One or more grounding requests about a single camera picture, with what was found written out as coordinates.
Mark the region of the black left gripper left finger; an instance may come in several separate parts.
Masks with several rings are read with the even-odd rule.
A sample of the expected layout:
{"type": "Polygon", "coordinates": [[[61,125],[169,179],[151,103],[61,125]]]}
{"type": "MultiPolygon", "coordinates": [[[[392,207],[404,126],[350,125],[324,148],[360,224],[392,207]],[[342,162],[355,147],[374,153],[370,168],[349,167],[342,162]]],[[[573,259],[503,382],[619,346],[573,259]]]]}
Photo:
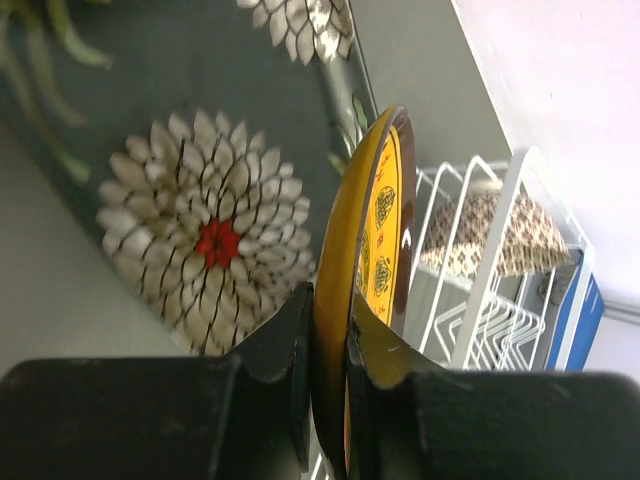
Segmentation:
{"type": "Polygon", "coordinates": [[[298,479],[313,286],[220,357],[38,359],[1,381],[5,479],[298,479]]]}

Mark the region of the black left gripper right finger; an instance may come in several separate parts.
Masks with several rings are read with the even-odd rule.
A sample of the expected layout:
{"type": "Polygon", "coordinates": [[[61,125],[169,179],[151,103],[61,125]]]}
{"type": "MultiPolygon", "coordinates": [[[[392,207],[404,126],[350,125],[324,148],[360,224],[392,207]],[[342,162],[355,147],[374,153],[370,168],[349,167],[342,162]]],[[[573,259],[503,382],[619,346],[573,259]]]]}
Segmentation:
{"type": "Polygon", "coordinates": [[[361,295],[346,356],[352,479],[635,479],[639,387],[606,372],[447,370],[361,295]]]}

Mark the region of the yellow round plate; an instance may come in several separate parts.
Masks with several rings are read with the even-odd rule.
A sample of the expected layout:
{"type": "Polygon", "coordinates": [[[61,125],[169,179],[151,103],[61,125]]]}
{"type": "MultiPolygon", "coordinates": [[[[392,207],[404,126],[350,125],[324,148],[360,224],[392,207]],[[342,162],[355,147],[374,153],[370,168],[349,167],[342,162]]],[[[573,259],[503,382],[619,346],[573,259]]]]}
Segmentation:
{"type": "Polygon", "coordinates": [[[347,339],[354,298],[402,333],[415,222],[415,140],[407,109],[387,108],[343,174],[325,232],[313,300],[311,399],[328,472],[349,470],[347,339]]]}

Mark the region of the black floral square plate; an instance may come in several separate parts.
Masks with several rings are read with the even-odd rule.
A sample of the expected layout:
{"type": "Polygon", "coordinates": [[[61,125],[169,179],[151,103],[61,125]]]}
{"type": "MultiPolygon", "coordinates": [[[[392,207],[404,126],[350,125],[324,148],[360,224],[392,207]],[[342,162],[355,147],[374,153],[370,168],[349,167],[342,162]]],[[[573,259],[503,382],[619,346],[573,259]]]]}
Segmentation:
{"type": "Polygon", "coordinates": [[[187,350],[316,271],[373,113],[347,1],[5,1],[1,113],[187,350]]]}

